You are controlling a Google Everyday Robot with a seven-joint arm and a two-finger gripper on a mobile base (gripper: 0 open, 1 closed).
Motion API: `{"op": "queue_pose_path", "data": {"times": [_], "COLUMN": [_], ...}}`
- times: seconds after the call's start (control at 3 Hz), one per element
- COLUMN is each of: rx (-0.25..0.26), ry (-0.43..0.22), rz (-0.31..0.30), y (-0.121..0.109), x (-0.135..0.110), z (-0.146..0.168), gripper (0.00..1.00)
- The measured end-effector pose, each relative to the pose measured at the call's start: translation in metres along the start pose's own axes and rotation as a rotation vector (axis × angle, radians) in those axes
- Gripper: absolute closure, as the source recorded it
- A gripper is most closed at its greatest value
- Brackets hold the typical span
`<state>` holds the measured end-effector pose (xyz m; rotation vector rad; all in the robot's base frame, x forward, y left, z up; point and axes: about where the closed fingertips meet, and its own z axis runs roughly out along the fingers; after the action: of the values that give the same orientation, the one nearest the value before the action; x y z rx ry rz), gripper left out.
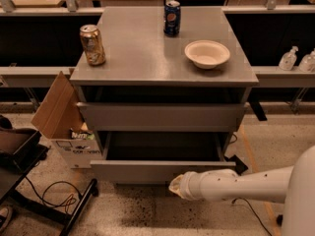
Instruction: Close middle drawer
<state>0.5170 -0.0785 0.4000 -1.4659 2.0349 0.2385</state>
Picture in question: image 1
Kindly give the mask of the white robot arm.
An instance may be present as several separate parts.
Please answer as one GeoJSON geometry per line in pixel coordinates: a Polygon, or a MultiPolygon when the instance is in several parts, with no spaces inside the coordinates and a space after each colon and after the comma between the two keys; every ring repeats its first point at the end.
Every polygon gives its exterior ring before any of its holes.
{"type": "Polygon", "coordinates": [[[188,201],[243,198],[282,204],[282,236],[315,236],[315,147],[294,165],[265,172],[189,171],[174,178],[169,190],[188,201]]]}

